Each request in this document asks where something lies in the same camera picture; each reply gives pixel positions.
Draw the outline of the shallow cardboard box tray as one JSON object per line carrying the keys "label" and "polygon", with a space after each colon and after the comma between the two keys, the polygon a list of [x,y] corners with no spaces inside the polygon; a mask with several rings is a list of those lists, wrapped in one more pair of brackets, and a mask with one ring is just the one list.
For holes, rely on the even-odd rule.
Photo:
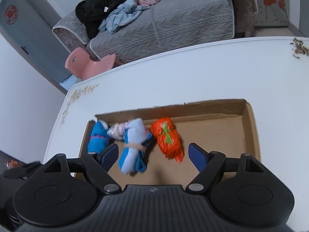
{"label": "shallow cardboard box tray", "polygon": [[145,156],[147,169],[135,175],[122,174],[115,163],[108,174],[124,188],[128,184],[187,186],[198,170],[188,156],[188,145],[196,143],[205,151],[219,151],[238,158],[247,153],[260,159],[260,147],[254,113],[244,99],[201,101],[182,105],[136,109],[97,115],[113,125],[142,118],[146,127],[156,120],[169,117],[179,133],[184,149],[181,163],[167,159],[156,141],[152,141]]}

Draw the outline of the blue sock bundle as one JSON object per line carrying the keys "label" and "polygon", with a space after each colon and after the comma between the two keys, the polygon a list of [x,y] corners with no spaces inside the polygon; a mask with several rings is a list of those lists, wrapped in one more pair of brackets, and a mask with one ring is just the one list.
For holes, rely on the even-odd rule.
{"label": "blue sock bundle", "polygon": [[110,136],[107,132],[108,124],[103,120],[98,120],[92,129],[87,151],[99,154],[107,148],[110,144]]}

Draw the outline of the light blue clothing heap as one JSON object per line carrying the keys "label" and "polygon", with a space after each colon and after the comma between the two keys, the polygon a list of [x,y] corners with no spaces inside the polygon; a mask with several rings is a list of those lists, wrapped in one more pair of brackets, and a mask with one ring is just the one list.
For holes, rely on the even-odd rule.
{"label": "light blue clothing heap", "polygon": [[114,34],[120,28],[135,21],[143,11],[150,9],[150,6],[139,5],[138,0],[126,0],[112,11],[106,19],[103,19],[99,26],[99,32],[108,31]]}

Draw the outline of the black garment on sofa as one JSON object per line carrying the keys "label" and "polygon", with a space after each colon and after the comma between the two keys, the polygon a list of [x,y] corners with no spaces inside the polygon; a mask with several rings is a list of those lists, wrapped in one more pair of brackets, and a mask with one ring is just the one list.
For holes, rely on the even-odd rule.
{"label": "black garment on sofa", "polygon": [[126,0],[83,0],[76,6],[76,16],[85,25],[90,39],[99,33],[99,26],[109,14]]}

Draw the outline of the pink plastic child chair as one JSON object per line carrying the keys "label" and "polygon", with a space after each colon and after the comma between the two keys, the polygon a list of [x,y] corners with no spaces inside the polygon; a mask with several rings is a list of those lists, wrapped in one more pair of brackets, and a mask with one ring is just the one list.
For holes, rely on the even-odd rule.
{"label": "pink plastic child chair", "polygon": [[107,55],[99,61],[94,61],[84,49],[79,47],[69,54],[65,68],[77,78],[87,80],[112,69],[115,64],[122,65],[117,60],[116,54]]}

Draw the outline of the light blue sock braided tie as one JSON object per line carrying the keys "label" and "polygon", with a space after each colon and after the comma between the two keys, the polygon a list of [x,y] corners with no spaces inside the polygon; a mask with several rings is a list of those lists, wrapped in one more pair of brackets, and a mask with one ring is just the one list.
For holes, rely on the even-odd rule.
{"label": "light blue sock braided tie", "polygon": [[124,142],[124,149],[118,162],[123,174],[135,174],[146,170],[144,156],[153,135],[144,125],[142,118],[116,123],[108,129],[107,134],[114,140]]}

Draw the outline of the red packet on shelf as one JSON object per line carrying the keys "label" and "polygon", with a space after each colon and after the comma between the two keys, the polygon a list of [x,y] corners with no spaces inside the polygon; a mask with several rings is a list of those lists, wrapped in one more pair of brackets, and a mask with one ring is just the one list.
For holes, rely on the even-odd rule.
{"label": "red packet on shelf", "polygon": [[23,166],[24,163],[18,160],[10,159],[10,160],[6,160],[5,165],[6,165],[7,170],[10,170],[13,168]]}

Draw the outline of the orange plastic bag bundle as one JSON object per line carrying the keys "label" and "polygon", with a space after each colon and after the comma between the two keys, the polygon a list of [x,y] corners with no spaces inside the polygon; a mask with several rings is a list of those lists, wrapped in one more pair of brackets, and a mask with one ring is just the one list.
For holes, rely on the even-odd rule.
{"label": "orange plastic bag bundle", "polygon": [[184,150],[181,137],[174,127],[171,118],[164,117],[156,120],[150,127],[152,135],[157,140],[160,151],[167,159],[174,159],[181,163],[184,158]]}

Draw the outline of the grey quilted sofa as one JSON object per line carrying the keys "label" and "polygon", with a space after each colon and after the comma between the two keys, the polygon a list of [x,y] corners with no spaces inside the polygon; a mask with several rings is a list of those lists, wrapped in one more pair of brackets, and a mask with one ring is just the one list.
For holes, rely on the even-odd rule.
{"label": "grey quilted sofa", "polygon": [[68,50],[81,47],[95,59],[116,54],[123,63],[182,47],[233,39],[254,30],[257,0],[162,0],[114,34],[90,39],[71,12],[53,34]]}

